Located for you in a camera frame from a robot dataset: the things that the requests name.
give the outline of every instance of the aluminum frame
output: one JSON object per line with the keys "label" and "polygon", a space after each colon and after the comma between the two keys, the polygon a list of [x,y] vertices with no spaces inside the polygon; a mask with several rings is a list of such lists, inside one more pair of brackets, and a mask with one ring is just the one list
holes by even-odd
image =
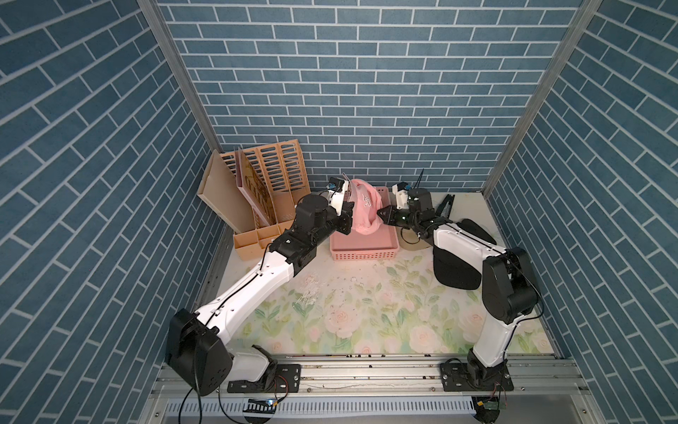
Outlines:
{"label": "aluminum frame", "polygon": [[[488,391],[444,392],[439,365],[446,355],[388,355],[382,357],[291,356],[274,355],[282,364],[301,364],[299,393],[291,398],[318,397],[445,397],[483,396]],[[556,359],[552,355],[510,355],[508,371],[515,390],[508,396],[562,396],[569,398],[579,411],[582,424],[604,423],[596,403],[573,360]],[[139,423],[163,422],[167,403],[182,399],[189,386],[166,365],[160,370],[148,397]],[[211,393],[207,398],[215,398]],[[224,399],[248,398],[252,395],[221,393]]]}

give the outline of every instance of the floral mat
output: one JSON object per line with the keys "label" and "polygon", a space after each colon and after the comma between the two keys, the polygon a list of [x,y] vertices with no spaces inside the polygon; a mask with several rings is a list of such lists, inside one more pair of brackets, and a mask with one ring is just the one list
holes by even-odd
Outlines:
{"label": "floral mat", "polygon": [[[461,353],[478,340],[486,310],[480,290],[440,284],[433,249],[394,259],[340,261],[329,244],[273,292],[238,329],[231,347],[271,353]],[[538,320],[518,326],[509,353],[553,349]]]}

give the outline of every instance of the mounting plate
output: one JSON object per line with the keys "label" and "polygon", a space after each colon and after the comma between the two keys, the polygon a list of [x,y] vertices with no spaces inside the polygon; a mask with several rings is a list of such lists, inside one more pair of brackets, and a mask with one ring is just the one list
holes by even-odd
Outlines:
{"label": "mounting plate", "polygon": [[[445,363],[440,364],[440,381],[443,382],[445,391],[493,391],[495,380],[481,382],[480,386],[472,386],[466,379],[466,364]],[[511,376],[500,379],[500,384],[506,391],[513,390]]]}
{"label": "mounting plate", "polygon": [[[299,379],[301,378],[301,365],[299,364],[278,364],[275,369],[275,374],[283,377],[290,384],[290,393],[299,393]],[[285,388],[281,387],[285,384],[281,379],[276,379],[278,384],[278,395],[285,394]],[[239,380],[228,382],[229,393],[261,393],[252,381]]]}

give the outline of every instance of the metal bracket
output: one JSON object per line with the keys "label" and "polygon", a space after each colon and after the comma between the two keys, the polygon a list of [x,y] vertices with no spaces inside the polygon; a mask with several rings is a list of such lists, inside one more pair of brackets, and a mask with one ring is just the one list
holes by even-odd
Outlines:
{"label": "metal bracket", "polygon": [[539,81],[536,90],[534,90],[534,94],[527,101],[523,116],[518,119],[513,129],[513,134],[511,134],[511,137],[506,142],[504,151],[499,155],[496,165],[492,168],[490,175],[483,185],[482,192],[486,199],[490,197],[492,190],[499,183],[502,173],[509,165],[509,162],[511,162],[513,154],[523,142],[523,137],[525,137],[527,130],[532,125],[532,122],[534,122],[539,109],[542,108],[544,101],[546,101],[546,97],[551,93],[553,84],[558,80],[560,72],[565,68],[567,60],[570,59],[570,55],[572,55],[574,48],[582,38],[584,31],[591,22],[598,7],[600,7],[601,2],[602,0],[583,0],[581,6],[572,17],[570,26],[567,28],[567,32],[558,44],[555,52],[553,52],[553,57],[544,71],[544,75]]}
{"label": "metal bracket", "polygon": [[[287,380],[290,385],[287,388],[289,393],[299,393],[299,379],[301,377],[301,365],[299,364],[278,364],[275,369],[275,375],[279,375]],[[277,379],[277,393],[285,393],[285,387],[282,386],[282,380]],[[256,383],[252,381],[240,380],[228,382],[229,393],[259,393],[261,391],[257,388]]]}
{"label": "metal bracket", "polygon": [[[457,363],[440,364],[440,375],[444,391],[493,391],[494,380],[481,382],[479,387],[471,385],[466,379],[466,368]],[[508,371],[505,372],[501,385],[506,391],[513,391],[513,382]]]}
{"label": "metal bracket", "polygon": [[174,38],[160,11],[157,0],[138,0],[138,3],[141,12],[144,14],[144,18],[146,18],[146,21],[148,22],[148,26],[151,28],[155,40],[160,46],[160,50],[163,52],[165,59],[167,59],[167,65],[172,71],[172,75],[176,79],[181,92],[186,98],[188,107],[191,108],[191,112],[193,112],[195,121],[198,123],[200,130],[205,136],[208,147],[211,151],[217,150],[219,153],[223,153],[224,149],[222,149],[219,144],[214,128],[207,116],[207,111],[198,96],[193,81],[191,81],[191,76],[188,74],[186,65],[181,58],[181,53],[179,53],[179,50],[174,43]]}

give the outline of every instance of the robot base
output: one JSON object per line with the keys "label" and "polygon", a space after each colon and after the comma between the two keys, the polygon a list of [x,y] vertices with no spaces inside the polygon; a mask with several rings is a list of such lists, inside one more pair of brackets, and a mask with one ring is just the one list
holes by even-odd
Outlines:
{"label": "robot base", "polygon": [[[229,393],[273,393],[273,384],[266,388],[263,383],[264,378],[268,374],[268,370],[264,373],[261,379],[258,381],[229,381],[228,382],[228,392]],[[301,365],[299,364],[276,364],[274,376],[279,375],[283,377],[289,383],[287,391],[289,393],[299,393],[299,378],[301,375]],[[285,388],[280,387],[281,384],[285,384],[281,379],[277,379],[278,385],[278,395],[285,394]]]}
{"label": "robot base", "polygon": [[445,391],[494,391],[496,385],[501,385],[504,391],[513,390],[506,361],[491,368],[483,367],[473,354],[473,349],[468,353],[468,363],[440,364],[440,375]]}

